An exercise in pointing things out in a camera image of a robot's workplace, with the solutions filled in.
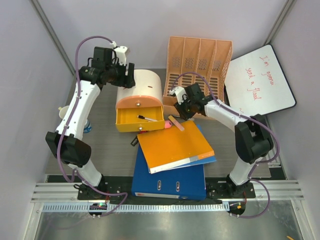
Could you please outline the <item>white arched drawer cabinet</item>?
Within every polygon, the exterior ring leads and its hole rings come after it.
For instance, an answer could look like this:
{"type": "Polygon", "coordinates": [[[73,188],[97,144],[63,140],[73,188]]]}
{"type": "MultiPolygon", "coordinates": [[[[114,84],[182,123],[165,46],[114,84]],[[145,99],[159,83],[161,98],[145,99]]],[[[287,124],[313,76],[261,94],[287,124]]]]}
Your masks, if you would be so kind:
{"type": "Polygon", "coordinates": [[[147,111],[163,115],[162,83],[158,74],[148,69],[134,71],[135,86],[118,87],[116,96],[117,110],[134,110],[147,116],[147,111]]]}

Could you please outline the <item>orange desk file organizer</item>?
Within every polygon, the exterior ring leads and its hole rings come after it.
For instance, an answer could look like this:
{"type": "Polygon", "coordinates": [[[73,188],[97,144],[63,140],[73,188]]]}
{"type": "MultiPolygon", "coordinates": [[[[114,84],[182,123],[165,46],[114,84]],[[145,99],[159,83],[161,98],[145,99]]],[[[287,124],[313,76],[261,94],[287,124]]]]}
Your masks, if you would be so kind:
{"type": "Polygon", "coordinates": [[[225,101],[224,87],[232,59],[233,42],[196,37],[170,36],[167,48],[163,106],[166,115],[179,116],[170,95],[172,87],[199,84],[205,96],[211,93],[225,101]]]}

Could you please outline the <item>black marker pen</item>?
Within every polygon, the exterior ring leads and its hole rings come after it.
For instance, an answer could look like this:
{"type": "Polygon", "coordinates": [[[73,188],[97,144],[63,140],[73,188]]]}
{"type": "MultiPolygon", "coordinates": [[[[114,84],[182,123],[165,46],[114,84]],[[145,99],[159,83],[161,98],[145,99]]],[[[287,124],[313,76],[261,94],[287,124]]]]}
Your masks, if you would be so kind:
{"type": "Polygon", "coordinates": [[[143,116],[143,115],[138,115],[137,118],[138,118],[138,119],[141,119],[141,120],[146,120],[146,121],[149,121],[149,122],[157,122],[156,119],[149,118],[149,117],[145,117],[145,116],[143,116]]]}

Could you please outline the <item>orange folder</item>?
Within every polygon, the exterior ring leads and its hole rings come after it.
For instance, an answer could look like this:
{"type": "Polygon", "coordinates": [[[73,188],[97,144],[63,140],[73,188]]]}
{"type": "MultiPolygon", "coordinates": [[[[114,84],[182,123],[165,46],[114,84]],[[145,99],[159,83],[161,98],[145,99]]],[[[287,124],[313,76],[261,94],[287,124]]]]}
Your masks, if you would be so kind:
{"type": "Polygon", "coordinates": [[[137,136],[150,174],[217,161],[202,128],[191,120],[181,125],[183,131],[172,126],[137,136]]]}

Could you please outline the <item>yellow cabinet drawer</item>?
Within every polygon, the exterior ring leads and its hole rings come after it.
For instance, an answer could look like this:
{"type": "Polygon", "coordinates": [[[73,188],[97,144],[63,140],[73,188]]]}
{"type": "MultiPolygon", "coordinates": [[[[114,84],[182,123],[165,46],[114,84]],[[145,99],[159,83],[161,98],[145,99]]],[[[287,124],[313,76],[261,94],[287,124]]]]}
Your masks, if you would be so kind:
{"type": "Polygon", "coordinates": [[[154,131],[165,128],[164,111],[162,106],[117,108],[115,126],[121,133],[154,131]],[[147,121],[137,118],[142,115],[157,121],[147,121]]]}

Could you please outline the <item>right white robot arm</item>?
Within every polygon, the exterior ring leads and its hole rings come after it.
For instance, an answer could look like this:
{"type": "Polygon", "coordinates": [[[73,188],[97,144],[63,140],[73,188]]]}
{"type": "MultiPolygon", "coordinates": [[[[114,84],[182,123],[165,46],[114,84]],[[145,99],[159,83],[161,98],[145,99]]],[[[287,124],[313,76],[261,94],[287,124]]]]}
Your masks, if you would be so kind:
{"type": "Polygon", "coordinates": [[[173,87],[169,94],[176,98],[174,107],[182,119],[188,120],[200,114],[219,121],[234,132],[238,159],[226,177],[225,190],[230,197],[238,197],[248,186],[259,161],[274,147],[271,134],[265,128],[264,117],[260,114],[242,116],[214,96],[206,96],[198,83],[173,87]]]}

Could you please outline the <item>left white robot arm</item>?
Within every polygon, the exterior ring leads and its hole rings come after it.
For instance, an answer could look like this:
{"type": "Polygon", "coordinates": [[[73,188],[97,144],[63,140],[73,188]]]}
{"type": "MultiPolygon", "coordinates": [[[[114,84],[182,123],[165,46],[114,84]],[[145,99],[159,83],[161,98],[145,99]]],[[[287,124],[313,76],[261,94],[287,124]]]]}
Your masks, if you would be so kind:
{"type": "Polygon", "coordinates": [[[94,62],[94,66],[83,66],[77,74],[72,100],[54,132],[47,132],[45,141],[59,165],[66,164],[78,174],[89,194],[100,200],[107,192],[102,174],[91,160],[92,149],[82,141],[84,127],[91,108],[103,86],[111,84],[130,89],[135,86],[135,65],[107,64],[94,62]]]}

